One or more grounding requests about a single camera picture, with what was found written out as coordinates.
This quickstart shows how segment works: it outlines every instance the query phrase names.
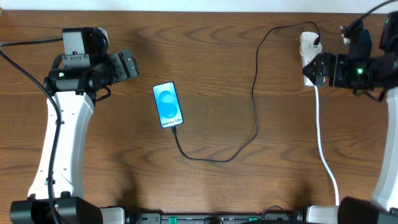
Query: wooden table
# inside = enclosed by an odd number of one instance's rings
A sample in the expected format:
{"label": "wooden table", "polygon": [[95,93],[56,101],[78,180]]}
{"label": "wooden table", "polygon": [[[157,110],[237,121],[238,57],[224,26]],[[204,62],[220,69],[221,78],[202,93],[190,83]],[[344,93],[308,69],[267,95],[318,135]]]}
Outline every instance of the wooden table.
{"label": "wooden table", "polygon": [[[85,199],[98,207],[165,213],[262,212],[307,204],[333,205],[333,186],[319,158],[314,90],[303,85],[299,37],[312,26],[273,32],[262,45],[255,99],[258,137],[228,164],[184,159],[162,129],[152,86],[174,81],[185,123],[178,137],[191,156],[227,159],[255,132],[251,85],[256,48],[274,26],[315,21],[325,52],[346,53],[340,25],[358,15],[286,13],[5,11],[0,40],[62,36],[64,27],[108,32],[109,53],[131,49],[140,77],[112,86],[87,130]],[[384,16],[366,20],[373,55]],[[38,80],[63,53],[59,43],[5,52]],[[25,200],[39,165],[47,123],[44,95],[0,60],[0,222],[13,200]],[[387,104],[350,90],[320,88],[322,138],[340,196],[369,200],[381,168]]]}

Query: smartphone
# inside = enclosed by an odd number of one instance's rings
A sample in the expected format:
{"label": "smartphone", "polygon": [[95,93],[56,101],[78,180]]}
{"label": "smartphone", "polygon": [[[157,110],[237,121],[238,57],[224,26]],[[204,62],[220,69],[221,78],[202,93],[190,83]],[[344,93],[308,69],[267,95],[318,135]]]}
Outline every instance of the smartphone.
{"label": "smartphone", "polygon": [[174,82],[156,85],[152,89],[162,128],[184,123]]}

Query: cable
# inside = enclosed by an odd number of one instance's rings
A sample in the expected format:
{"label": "cable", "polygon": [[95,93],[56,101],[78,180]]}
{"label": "cable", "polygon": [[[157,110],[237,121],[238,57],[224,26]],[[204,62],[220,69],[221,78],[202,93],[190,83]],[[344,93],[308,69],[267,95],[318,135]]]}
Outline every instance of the cable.
{"label": "cable", "polygon": [[56,56],[54,61],[52,62],[51,68],[58,68],[62,62],[63,56],[64,56],[64,54],[60,54],[60,55]]}
{"label": "cable", "polygon": [[107,86],[104,86],[104,89],[105,89],[108,93],[105,94],[105,95],[103,95],[103,96],[101,96],[100,98],[98,98],[98,99],[96,100],[96,102],[101,101],[101,100],[105,100],[105,99],[107,99],[108,97],[111,96],[111,89],[108,88]]}
{"label": "cable", "polygon": [[279,208],[279,209],[281,209],[282,212],[285,213],[285,215],[286,215],[287,217],[290,218],[290,216],[287,214],[287,212],[286,212],[281,206],[279,206],[279,205],[273,205],[273,206],[270,206],[269,208],[267,208],[267,210],[262,214],[261,218],[262,218],[263,220],[266,219],[266,214],[267,214],[268,211],[269,211],[270,209],[272,209],[272,208]]}
{"label": "cable", "polygon": [[349,35],[351,34],[351,32],[352,32],[355,28],[357,28],[357,26],[360,25],[361,21],[362,21],[363,19],[365,19],[366,17],[368,17],[368,15],[370,15],[372,12],[378,10],[379,8],[381,8],[381,7],[383,7],[383,6],[387,5],[387,4],[390,4],[390,3],[392,3],[392,2],[395,2],[395,1],[397,1],[397,0],[388,0],[388,1],[385,1],[385,2],[383,2],[383,3],[381,3],[381,4],[379,4],[378,6],[372,8],[372,9],[369,10],[367,13],[364,13],[359,19],[357,19],[356,21],[352,22],[352,23],[349,25],[349,27],[347,27],[346,32],[344,32],[344,35],[345,35],[346,37],[349,37]]}
{"label": "cable", "polygon": [[55,134],[54,134],[54,142],[52,144],[52,149],[51,149],[51,155],[50,155],[50,162],[49,162],[49,174],[47,177],[47,187],[49,191],[49,203],[50,203],[50,209],[53,215],[53,218],[55,220],[56,224],[61,224],[61,220],[59,217],[58,212],[55,210],[55,204],[54,204],[54,196],[53,196],[53,178],[52,178],[52,173],[53,173],[53,167],[54,167],[54,159],[55,159],[55,152],[57,150],[57,144],[58,144],[58,137],[60,134],[60,128],[62,124],[62,119],[61,119],[61,112],[57,106],[57,104],[54,102],[50,94],[45,90],[44,86],[39,83],[31,74],[29,74],[27,71],[25,71],[21,66],[19,66],[17,63],[12,61],[1,49],[1,47],[6,47],[6,46],[15,46],[15,45],[27,45],[27,44],[44,44],[44,43],[50,43],[50,42],[55,42],[55,41],[61,41],[62,38],[57,38],[57,39],[50,39],[50,40],[36,40],[36,41],[26,41],[26,42],[13,42],[13,43],[5,43],[5,44],[0,44],[0,55],[6,59],[12,66],[14,66],[18,71],[22,72],[24,75],[26,75],[32,82],[34,82],[40,90],[46,95],[46,97],[49,99],[51,102],[52,106],[54,107],[55,113],[57,114],[57,120],[56,120],[56,127],[55,127]]}
{"label": "cable", "polygon": [[315,90],[315,110],[316,110],[316,116],[317,116],[317,139],[318,139],[318,149],[319,149],[319,155],[321,157],[322,163],[325,166],[326,171],[328,172],[331,181],[333,182],[333,187],[335,189],[335,197],[336,197],[336,206],[338,206],[340,204],[340,199],[339,199],[339,195],[338,195],[338,188],[337,188],[337,183],[336,183],[336,179],[335,176],[333,175],[333,173],[331,172],[326,160],[325,160],[325,156],[323,156],[323,150],[322,150],[322,141],[321,141],[321,127],[320,127],[320,119],[319,119],[319,93],[318,93],[318,87],[317,86],[313,86],[314,90]]}
{"label": "cable", "polygon": [[259,51],[260,51],[260,47],[262,45],[262,43],[265,41],[265,39],[267,38],[268,34],[271,33],[273,30],[275,29],[283,29],[283,28],[289,28],[289,27],[294,27],[294,26],[299,26],[302,24],[313,24],[315,26],[315,28],[318,31],[318,38],[315,39],[314,41],[314,45],[318,45],[320,42],[320,37],[321,37],[321,33],[319,30],[319,27],[316,25],[316,23],[312,22],[312,21],[305,21],[305,22],[300,22],[298,24],[293,24],[293,25],[288,25],[288,26],[279,26],[279,27],[274,27],[271,30],[268,31],[268,33],[264,36],[264,38],[261,40],[259,46],[257,47],[257,51],[256,51],[256,73],[254,75],[254,80],[253,80],[253,85],[251,87],[251,101],[253,104],[253,111],[254,111],[254,120],[256,122],[256,133],[255,135],[246,143],[244,144],[231,158],[227,159],[227,160],[223,160],[223,161],[218,161],[218,160],[213,160],[213,159],[198,159],[198,158],[192,158],[187,156],[183,151],[182,148],[180,146],[180,143],[178,142],[178,138],[177,138],[177,129],[175,128],[175,126],[172,126],[172,131],[174,134],[174,138],[175,138],[175,142],[177,143],[177,147],[181,152],[181,155],[189,160],[192,161],[203,161],[203,162],[216,162],[216,163],[226,163],[226,162],[231,162],[233,159],[235,159],[236,156],[239,155],[239,153],[242,152],[242,150],[248,145],[250,144],[259,134],[259,124],[258,124],[258,120],[257,120],[257,111],[256,111],[256,103],[254,102],[254,86],[256,85],[256,80],[257,80],[257,74],[258,74],[258,65],[259,65]]}
{"label": "cable", "polygon": [[378,98],[375,98],[374,96],[372,96],[372,94],[370,94],[368,91],[365,91],[365,90],[354,90],[353,94],[355,96],[365,95],[365,96],[369,97],[370,99],[375,100],[377,102],[383,102],[383,99],[386,96],[386,90],[384,89],[383,91],[381,91]]}

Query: power strip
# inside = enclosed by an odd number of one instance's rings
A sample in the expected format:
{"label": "power strip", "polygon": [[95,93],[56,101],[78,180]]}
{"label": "power strip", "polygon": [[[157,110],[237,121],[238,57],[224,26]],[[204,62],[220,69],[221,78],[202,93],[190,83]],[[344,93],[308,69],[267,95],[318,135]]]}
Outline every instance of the power strip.
{"label": "power strip", "polygon": [[[314,32],[303,32],[300,36],[300,55],[303,67],[308,65],[317,54],[322,53],[322,44],[313,44],[316,38],[318,38],[318,34]],[[312,82],[305,75],[303,76],[304,84],[306,86],[313,86]]]}

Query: black charging cable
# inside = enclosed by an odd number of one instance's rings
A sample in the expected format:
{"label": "black charging cable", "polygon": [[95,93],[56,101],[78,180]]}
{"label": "black charging cable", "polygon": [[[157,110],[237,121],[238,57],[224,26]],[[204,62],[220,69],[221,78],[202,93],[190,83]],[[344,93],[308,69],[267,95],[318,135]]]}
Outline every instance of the black charging cable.
{"label": "black charging cable", "polygon": [[355,28],[357,28],[361,24],[362,20],[365,19],[366,17],[368,17],[372,12],[378,10],[379,8],[381,8],[387,4],[393,3],[395,1],[397,1],[397,0],[388,0],[388,1],[382,2],[379,5],[377,5],[376,7],[369,10],[367,13],[364,13],[359,19],[355,20],[348,27],[344,28],[344,31],[343,31],[344,37],[349,37],[351,35],[352,31],[354,31]]}
{"label": "black charging cable", "polygon": [[233,159],[235,159],[236,156],[239,155],[239,153],[242,152],[242,150],[248,146],[248,144],[250,144],[259,134],[259,124],[258,124],[258,120],[257,120],[257,111],[256,111],[256,103],[254,102],[254,86],[256,84],[256,80],[257,80],[257,74],[258,74],[258,65],[259,65],[259,51],[260,51],[260,47],[262,45],[262,43],[265,41],[265,39],[267,38],[268,34],[271,33],[273,30],[275,29],[283,29],[283,28],[289,28],[289,27],[295,27],[295,26],[299,26],[299,25],[303,25],[303,24],[312,24],[315,26],[315,28],[318,31],[318,38],[315,39],[314,41],[314,45],[318,45],[320,43],[320,37],[321,37],[321,32],[319,30],[319,27],[316,25],[316,23],[312,22],[312,21],[305,21],[305,22],[300,22],[298,24],[293,24],[293,25],[287,25],[287,26],[279,26],[279,27],[274,27],[271,30],[268,31],[268,33],[264,36],[264,38],[261,40],[259,46],[257,47],[257,51],[256,51],[256,73],[254,75],[254,80],[253,80],[253,85],[251,87],[251,101],[253,104],[253,112],[254,112],[254,120],[256,122],[256,133],[255,135],[246,143],[244,144],[231,158],[227,159],[227,160],[214,160],[214,159],[199,159],[199,158],[192,158],[188,155],[186,155],[183,151],[182,148],[180,146],[180,143],[178,142],[178,137],[177,137],[177,128],[175,126],[172,126],[172,131],[174,134],[174,138],[175,138],[175,142],[177,143],[177,147],[181,152],[181,155],[189,160],[192,161],[203,161],[203,162],[216,162],[216,163],[226,163],[226,162],[231,162]]}
{"label": "black charging cable", "polygon": [[47,187],[48,187],[48,192],[49,192],[49,204],[50,204],[50,209],[53,215],[53,218],[55,220],[56,224],[61,224],[60,216],[58,212],[55,210],[55,204],[54,204],[54,196],[53,196],[53,178],[52,178],[52,173],[53,173],[53,167],[54,167],[54,159],[55,159],[55,152],[57,150],[57,144],[58,144],[58,137],[60,135],[60,128],[62,124],[62,119],[61,119],[61,112],[57,106],[57,104],[54,102],[52,99],[50,93],[45,90],[44,86],[40,84],[39,81],[37,81],[31,74],[29,74],[27,71],[25,71],[21,66],[19,66],[17,63],[12,61],[1,49],[1,47],[6,47],[6,46],[17,46],[17,45],[27,45],[27,44],[45,44],[45,43],[51,43],[51,42],[56,42],[56,41],[61,41],[62,38],[57,38],[57,39],[49,39],[49,40],[36,40],[36,41],[25,41],[25,42],[13,42],[13,43],[5,43],[5,44],[0,44],[0,55],[6,59],[12,66],[14,66],[18,71],[22,72],[24,75],[26,75],[32,82],[34,82],[40,90],[46,95],[46,97],[49,99],[51,102],[51,105],[54,107],[55,113],[57,114],[57,120],[55,122],[56,127],[55,127],[55,134],[54,134],[54,142],[52,144],[52,149],[51,149],[51,155],[50,155],[50,162],[49,162],[49,173],[47,177]]}

